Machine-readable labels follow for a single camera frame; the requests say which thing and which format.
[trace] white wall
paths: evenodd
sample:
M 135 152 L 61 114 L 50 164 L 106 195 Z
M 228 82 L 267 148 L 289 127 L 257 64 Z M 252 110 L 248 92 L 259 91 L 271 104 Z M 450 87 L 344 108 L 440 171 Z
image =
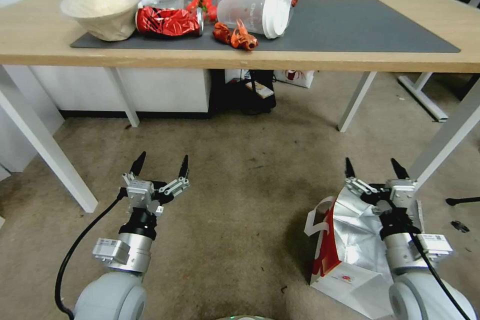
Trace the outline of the white wall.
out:
M 4 168 L 2 165 L 0 165 L 0 181 L 2 181 L 3 179 L 8 178 L 9 176 L 10 176 L 10 173 L 9 173 L 7 170 L 5 170 L 5 168 Z
M 46 128 L 55 133 L 64 118 L 29 69 L 14 65 L 5 65 L 4 68 Z M 1 66 L 0 76 L 5 76 Z M 21 172 L 36 154 L 34 147 L 0 107 L 0 164 L 10 172 Z

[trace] robotic arm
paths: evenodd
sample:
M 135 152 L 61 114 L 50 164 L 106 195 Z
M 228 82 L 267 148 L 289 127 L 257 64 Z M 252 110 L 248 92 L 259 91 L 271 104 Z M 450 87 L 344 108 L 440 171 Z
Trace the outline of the robotic arm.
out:
M 362 201 L 376 206 L 393 277 L 390 303 L 399 320 L 477 320 L 474 308 L 434 269 L 454 251 L 445 236 L 422 233 L 422 214 L 415 197 L 416 181 L 391 159 L 398 179 L 367 184 L 355 177 L 346 159 L 345 186 Z
M 183 159 L 178 177 L 166 183 L 138 178 L 147 153 L 144 151 L 123 174 L 126 187 L 120 188 L 117 199 L 79 236 L 63 261 L 55 285 L 55 302 L 70 320 L 142 320 L 147 293 L 142 281 L 149 268 L 150 248 L 157 233 L 157 218 L 164 205 L 190 186 L 188 155 Z M 92 251 L 109 272 L 91 282 L 80 294 L 74 311 L 61 301 L 63 271 L 75 247 L 84 235 L 122 198 L 128 197 L 130 219 L 120 227 L 118 239 L 100 237 Z

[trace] red strawberry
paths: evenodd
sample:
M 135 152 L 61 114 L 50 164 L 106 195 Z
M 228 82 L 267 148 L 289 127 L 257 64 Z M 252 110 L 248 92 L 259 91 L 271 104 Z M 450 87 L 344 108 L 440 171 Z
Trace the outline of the red strawberry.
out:
M 217 7 L 216 6 L 210 6 L 208 8 L 208 19 L 211 21 L 211 22 L 214 22 L 215 20 L 217 20 Z

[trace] plastic cup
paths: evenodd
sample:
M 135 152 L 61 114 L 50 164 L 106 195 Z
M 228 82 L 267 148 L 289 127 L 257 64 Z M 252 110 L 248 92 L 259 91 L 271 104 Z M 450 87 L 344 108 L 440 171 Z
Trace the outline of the plastic cup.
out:
M 292 0 L 222 0 L 216 13 L 229 28 L 240 19 L 249 32 L 275 39 L 287 28 L 291 5 Z

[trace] silver metal bracket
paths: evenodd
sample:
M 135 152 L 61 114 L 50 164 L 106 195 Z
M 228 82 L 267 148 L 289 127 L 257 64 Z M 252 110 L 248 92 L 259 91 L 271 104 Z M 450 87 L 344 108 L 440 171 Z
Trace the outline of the silver metal bracket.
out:
M 175 198 L 179 194 L 181 194 L 185 189 L 190 186 L 190 181 L 186 177 L 180 176 L 179 178 L 173 180 L 172 182 L 168 183 L 164 187 L 158 189 L 158 192 L 164 193 L 165 195 L 173 195 Z
M 420 241 L 425 255 L 434 263 L 438 263 L 440 260 L 455 252 L 450 246 L 447 238 L 442 234 L 420 233 L 416 238 Z M 419 259 L 421 257 L 420 253 L 415 247 L 413 241 L 410 241 L 409 246 L 413 257 Z
M 129 259 L 129 251 L 130 246 L 121 240 L 99 237 L 91 253 L 102 263 L 126 264 Z
M 379 192 L 376 188 L 353 176 L 345 179 L 345 187 L 358 197 L 361 197 L 362 194 L 370 195 Z

